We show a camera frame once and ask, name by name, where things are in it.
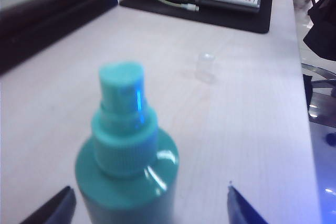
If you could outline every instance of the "floor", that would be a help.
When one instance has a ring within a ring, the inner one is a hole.
[[[293,0],[293,2],[302,63],[320,67],[336,73],[336,61],[325,60],[318,57],[302,41],[313,25],[307,15],[307,11],[312,6],[311,2],[307,0]],[[313,76],[313,80],[323,79],[318,74],[309,70],[303,70],[303,73]],[[331,89],[314,89],[314,92],[328,95],[329,99],[332,99],[330,97]],[[332,224],[336,223],[336,147],[330,146],[325,139],[328,133],[336,132],[336,128],[312,122],[313,118],[311,116],[310,118],[310,129],[316,165],[317,182],[319,186],[322,220],[323,224]]]

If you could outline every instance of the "black mouse pad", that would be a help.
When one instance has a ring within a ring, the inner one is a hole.
[[[200,6],[199,12],[190,12],[162,4],[157,0],[122,0],[120,5],[259,34],[265,34],[269,31],[272,10],[272,0],[261,0],[260,11],[256,14],[208,6]]]

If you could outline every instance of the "bottle shoulder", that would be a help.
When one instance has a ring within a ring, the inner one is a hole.
[[[76,160],[76,180],[82,193],[100,205],[113,209],[141,206],[164,194],[174,183],[179,155],[173,140],[162,129],[157,133],[156,160],[132,177],[112,177],[97,165],[93,141],[88,139]]]

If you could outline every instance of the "cable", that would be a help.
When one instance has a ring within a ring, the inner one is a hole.
[[[160,1],[161,3],[166,4],[166,5],[190,10],[190,11],[193,11],[193,12],[198,12],[198,10],[200,9],[197,5],[194,5],[194,4],[177,4],[177,3],[170,2],[170,1],[167,1],[167,0],[157,0],[157,1]]]

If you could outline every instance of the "white desk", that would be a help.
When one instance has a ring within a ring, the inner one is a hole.
[[[195,78],[216,56],[216,82]],[[270,224],[320,223],[292,0],[254,34],[116,7],[2,76],[1,215],[18,223],[65,185],[100,100],[98,68],[136,60],[181,156],[176,223],[228,223],[234,186]]]

